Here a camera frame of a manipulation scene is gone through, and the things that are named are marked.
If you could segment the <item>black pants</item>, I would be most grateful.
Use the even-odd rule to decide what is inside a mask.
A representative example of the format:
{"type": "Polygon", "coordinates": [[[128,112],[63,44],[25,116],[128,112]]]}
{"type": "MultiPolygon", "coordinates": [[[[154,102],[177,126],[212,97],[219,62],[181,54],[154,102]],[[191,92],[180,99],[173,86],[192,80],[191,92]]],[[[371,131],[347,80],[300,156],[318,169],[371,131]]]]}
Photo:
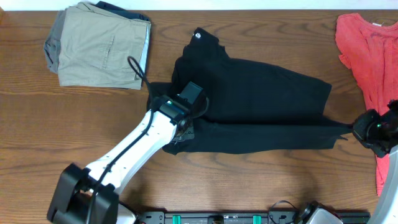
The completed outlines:
{"type": "Polygon", "coordinates": [[[231,58],[202,28],[175,62],[168,83],[152,83],[156,95],[174,96],[188,83],[203,88],[204,114],[188,139],[164,146],[170,154],[245,154],[274,149],[331,149],[350,132],[323,111],[331,85],[267,63],[231,58]]]}

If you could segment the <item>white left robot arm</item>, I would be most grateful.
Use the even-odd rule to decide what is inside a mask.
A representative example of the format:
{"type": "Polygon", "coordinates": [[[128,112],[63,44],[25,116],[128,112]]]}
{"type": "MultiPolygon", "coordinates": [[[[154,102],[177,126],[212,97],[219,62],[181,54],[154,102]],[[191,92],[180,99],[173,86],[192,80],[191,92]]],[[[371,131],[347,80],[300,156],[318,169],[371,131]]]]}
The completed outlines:
{"type": "Polygon", "coordinates": [[[137,127],[112,150],[81,169],[60,174],[47,219],[52,223],[134,223],[135,214],[119,195],[147,160],[185,129],[201,98],[183,93],[155,98],[137,127]]]}

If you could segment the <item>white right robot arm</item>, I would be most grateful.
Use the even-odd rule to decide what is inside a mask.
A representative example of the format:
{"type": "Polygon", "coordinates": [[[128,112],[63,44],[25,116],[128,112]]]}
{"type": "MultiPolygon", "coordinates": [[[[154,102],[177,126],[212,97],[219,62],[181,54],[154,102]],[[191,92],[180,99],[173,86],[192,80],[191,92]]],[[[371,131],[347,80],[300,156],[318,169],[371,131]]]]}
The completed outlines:
{"type": "Polygon", "coordinates": [[[387,107],[389,111],[383,115],[369,110],[353,124],[353,135],[365,148],[371,149],[378,158],[389,158],[387,178],[374,215],[336,213],[318,202],[312,202],[297,215],[295,223],[397,223],[397,100],[390,101],[387,107]]]}

